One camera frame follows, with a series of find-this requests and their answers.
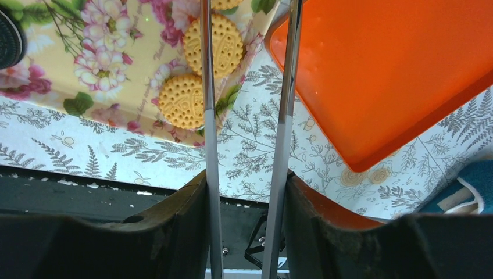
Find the fern print tablecloth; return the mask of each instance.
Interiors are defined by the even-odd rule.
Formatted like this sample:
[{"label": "fern print tablecloth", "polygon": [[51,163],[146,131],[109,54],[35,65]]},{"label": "fern print tablecloth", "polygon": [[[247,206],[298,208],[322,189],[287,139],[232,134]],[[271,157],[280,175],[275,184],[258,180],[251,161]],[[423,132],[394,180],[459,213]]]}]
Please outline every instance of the fern print tablecloth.
[{"label": "fern print tablecloth", "polygon": [[[268,201],[281,79],[279,69],[262,50],[219,136],[224,196]],[[492,98],[490,90],[483,92],[361,174],[348,170],[298,101],[290,168],[312,188],[354,212],[397,217],[453,180],[469,162],[491,156]],[[203,149],[8,98],[0,98],[0,144],[0,162],[5,165],[153,187],[179,189],[205,167]]]}]

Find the blue fabric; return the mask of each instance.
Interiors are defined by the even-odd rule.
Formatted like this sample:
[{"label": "blue fabric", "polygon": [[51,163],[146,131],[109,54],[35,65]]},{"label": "blue fabric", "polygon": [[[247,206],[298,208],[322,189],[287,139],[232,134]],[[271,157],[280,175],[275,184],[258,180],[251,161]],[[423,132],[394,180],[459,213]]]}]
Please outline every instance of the blue fabric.
[{"label": "blue fabric", "polygon": [[[459,172],[458,178],[471,185],[484,202],[484,209],[481,214],[493,213],[493,160],[485,160],[471,163]],[[464,188],[464,185],[458,180],[454,180],[450,185],[443,189],[437,196],[426,203],[419,212],[422,213],[444,213],[438,204],[447,197],[457,193]],[[465,203],[472,202],[474,196],[466,198],[462,201],[457,201],[452,207]]]},{"label": "blue fabric", "polygon": [[483,198],[484,210],[481,214],[493,213],[493,160],[474,162],[461,170],[459,177]]},{"label": "blue fabric", "polygon": [[[458,182],[457,180],[454,180],[450,185],[445,187],[438,195],[436,195],[433,199],[431,199],[425,206],[423,206],[419,212],[422,213],[444,213],[443,209],[441,209],[438,204],[443,201],[445,198],[455,194],[458,192],[460,189],[462,189],[464,186]],[[472,202],[474,200],[474,197],[472,196],[471,198],[465,199],[460,203],[465,203],[465,202]]]}]

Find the floral tray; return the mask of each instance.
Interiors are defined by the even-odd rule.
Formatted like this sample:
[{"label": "floral tray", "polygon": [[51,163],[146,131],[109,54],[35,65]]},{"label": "floral tray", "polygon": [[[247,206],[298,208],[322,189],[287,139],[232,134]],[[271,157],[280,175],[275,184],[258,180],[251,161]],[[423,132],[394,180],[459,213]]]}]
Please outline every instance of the floral tray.
[{"label": "floral tray", "polygon": [[[244,0],[221,13],[241,32],[245,56],[216,80],[218,131],[232,108],[278,0]],[[203,130],[167,123],[157,107],[162,83],[191,73],[182,36],[199,0],[2,0],[26,32],[26,57],[0,71],[0,95],[188,146]]]}]

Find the metal rod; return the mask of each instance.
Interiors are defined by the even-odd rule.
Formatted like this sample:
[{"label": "metal rod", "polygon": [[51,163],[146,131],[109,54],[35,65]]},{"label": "metal rod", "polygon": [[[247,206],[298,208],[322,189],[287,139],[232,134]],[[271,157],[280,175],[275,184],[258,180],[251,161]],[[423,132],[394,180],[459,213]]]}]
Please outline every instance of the metal rod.
[{"label": "metal rod", "polygon": [[283,224],[284,193],[290,158],[292,116],[294,108],[295,80],[298,65],[299,39],[301,33],[301,14],[303,0],[290,0],[290,19],[284,63],[281,105],[277,122],[276,148],[267,215],[267,231],[263,254],[262,279],[274,279],[277,265]]},{"label": "metal rod", "polygon": [[204,104],[205,173],[209,196],[210,269],[213,279],[222,279],[223,254],[221,213],[219,209],[219,161],[217,159],[214,71],[210,0],[201,0],[202,86]]}]

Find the round cookie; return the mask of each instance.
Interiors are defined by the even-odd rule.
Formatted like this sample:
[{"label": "round cookie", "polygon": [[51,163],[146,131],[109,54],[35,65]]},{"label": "round cookie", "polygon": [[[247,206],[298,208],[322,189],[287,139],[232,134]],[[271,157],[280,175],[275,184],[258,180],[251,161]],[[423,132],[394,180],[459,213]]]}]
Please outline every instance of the round cookie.
[{"label": "round cookie", "polygon": [[243,0],[211,0],[213,10],[229,10],[238,6]]},{"label": "round cookie", "polygon": [[[223,15],[212,14],[212,63],[214,78],[222,78],[238,67],[243,57],[243,42],[234,23]],[[194,20],[183,35],[185,58],[190,68],[202,75],[200,19]]]},{"label": "round cookie", "polygon": [[159,94],[159,109],[178,128],[193,130],[203,126],[202,79],[194,74],[168,79]]}]

